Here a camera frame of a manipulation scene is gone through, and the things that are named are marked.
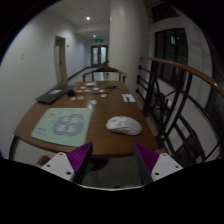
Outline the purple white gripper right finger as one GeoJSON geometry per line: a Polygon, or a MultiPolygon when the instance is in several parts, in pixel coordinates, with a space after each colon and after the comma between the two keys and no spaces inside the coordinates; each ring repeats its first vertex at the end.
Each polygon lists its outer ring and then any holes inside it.
{"type": "Polygon", "coordinates": [[[143,185],[150,184],[182,169],[167,153],[158,154],[140,143],[133,144],[140,179],[143,185]]]}

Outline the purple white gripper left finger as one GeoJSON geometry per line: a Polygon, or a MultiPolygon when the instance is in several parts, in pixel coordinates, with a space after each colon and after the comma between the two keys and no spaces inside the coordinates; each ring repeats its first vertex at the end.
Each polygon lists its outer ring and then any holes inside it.
{"type": "Polygon", "coordinates": [[[93,152],[88,142],[68,153],[59,152],[42,169],[75,184],[81,184],[93,152]]]}

